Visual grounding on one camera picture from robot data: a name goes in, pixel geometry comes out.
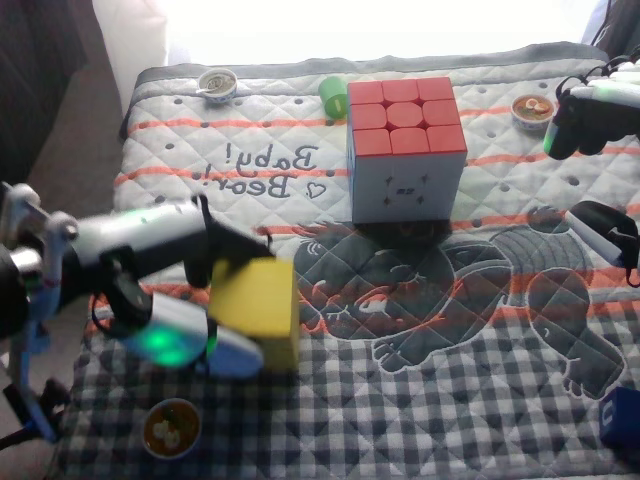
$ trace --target gray floor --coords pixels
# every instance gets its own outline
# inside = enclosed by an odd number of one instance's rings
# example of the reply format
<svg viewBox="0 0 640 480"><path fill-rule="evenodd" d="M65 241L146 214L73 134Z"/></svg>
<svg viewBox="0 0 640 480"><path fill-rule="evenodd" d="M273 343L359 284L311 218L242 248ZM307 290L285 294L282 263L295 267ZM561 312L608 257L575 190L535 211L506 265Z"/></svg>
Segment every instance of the gray floor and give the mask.
<svg viewBox="0 0 640 480"><path fill-rule="evenodd" d="M82 217L111 209L113 179L122 155L117 138L121 113L92 2L68 1L88 64L71 80L56 124L31 172L29 183L40 194L47 210L63 210ZM79 299L47 324L52 345L46 353L34 357L31 383L36 391L51 376L71 385L86 311L86 299ZM8 379L0 373L0 388L7 384ZM0 395L0 436L17 428L19 424L13 412ZM52 451L47 443L33 441L0 452L0 478L43 478Z"/></svg>

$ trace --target yellow block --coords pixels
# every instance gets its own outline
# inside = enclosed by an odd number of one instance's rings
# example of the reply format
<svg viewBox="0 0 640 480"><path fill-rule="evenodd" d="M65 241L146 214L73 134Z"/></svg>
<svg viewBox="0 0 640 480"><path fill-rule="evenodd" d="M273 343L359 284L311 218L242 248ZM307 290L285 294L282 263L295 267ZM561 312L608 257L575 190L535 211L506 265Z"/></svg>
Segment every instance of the yellow block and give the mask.
<svg viewBox="0 0 640 480"><path fill-rule="evenodd" d="M256 341L265 369L298 368L298 288L292 262L256 258L233 275L218 261L211 278L209 316Z"/></svg>

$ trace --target red tile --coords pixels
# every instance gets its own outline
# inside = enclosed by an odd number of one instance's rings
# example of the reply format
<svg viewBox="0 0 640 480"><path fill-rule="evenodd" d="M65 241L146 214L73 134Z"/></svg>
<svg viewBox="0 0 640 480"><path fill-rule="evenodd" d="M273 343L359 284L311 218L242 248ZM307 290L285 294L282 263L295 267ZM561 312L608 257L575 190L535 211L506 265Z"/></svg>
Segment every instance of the red tile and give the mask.
<svg viewBox="0 0 640 480"><path fill-rule="evenodd" d="M411 102L393 103L387 107L388 128L422 127L422 109Z"/></svg>
<svg viewBox="0 0 640 480"><path fill-rule="evenodd" d="M389 132L386 130L356 130L353 132L353 141L359 157L391 154Z"/></svg>
<svg viewBox="0 0 640 480"><path fill-rule="evenodd" d="M382 93L387 104L397 102L414 102L419 100L418 84L415 79L385 80L382 82Z"/></svg>
<svg viewBox="0 0 640 480"><path fill-rule="evenodd" d="M427 128L427 138L432 153L466 152L467 144L460 125L446 125Z"/></svg>
<svg viewBox="0 0 640 480"><path fill-rule="evenodd" d="M460 123L460 115L455 100L435 100L424 102L422 114L427 126L457 125Z"/></svg>
<svg viewBox="0 0 640 480"><path fill-rule="evenodd" d="M389 136L394 155L429 152L427 133L422 128L397 128Z"/></svg>
<svg viewBox="0 0 640 480"><path fill-rule="evenodd" d="M455 98L449 77L419 78L417 82L420 100L423 102Z"/></svg>
<svg viewBox="0 0 640 480"><path fill-rule="evenodd" d="M379 103L352 105L350 108L351 126L354 130L371 130L387 126L387 112Z"/></svg>
<svg viewBox="0 0 640 480"><path fill-rule="evenodd" d="M353 82L347 86L351 105L382 103L382 82Z"/></svg>

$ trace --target blue block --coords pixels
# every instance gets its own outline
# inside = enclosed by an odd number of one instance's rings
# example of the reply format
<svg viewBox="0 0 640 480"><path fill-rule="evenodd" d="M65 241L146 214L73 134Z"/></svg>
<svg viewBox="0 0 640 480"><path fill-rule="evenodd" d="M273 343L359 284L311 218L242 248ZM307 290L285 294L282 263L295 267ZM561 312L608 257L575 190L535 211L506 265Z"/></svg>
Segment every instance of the blue block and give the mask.
<svg viewBox="0 0 640 480"><path fill-rule="evenodd" d="M600 440L612 447L640 447L640 392L616 387L600 402Z"/></svg>

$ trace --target gingham fabric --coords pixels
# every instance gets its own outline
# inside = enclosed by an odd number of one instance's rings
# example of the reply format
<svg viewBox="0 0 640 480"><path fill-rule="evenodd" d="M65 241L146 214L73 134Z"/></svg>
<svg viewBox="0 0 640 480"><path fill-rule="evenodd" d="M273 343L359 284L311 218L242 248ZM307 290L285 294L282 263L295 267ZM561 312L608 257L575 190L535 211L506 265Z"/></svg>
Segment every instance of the gingham fabric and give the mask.
<svg viewBox="0 0 640 480"><path fill-rule="evenodd" d="M626 138L558 162L509 110L603 59L553 44L234 67L238 98L222 107L195 94L205 67L143 73L116 208L204 191L219 217L272 233L298 272L299 369L220 382L88 332L52 476L632 478L634 454L605 448L597 421L607 392L640 387L639 298L562 213L592 199L636 215L640 148ZM451 78L469 156L450 225L349 223L346 125L317 97L327 74ZM180 267L147 283L207 302ZM203 435L162 462L143 449L141 422L175 396L201 409Z"/></svg>

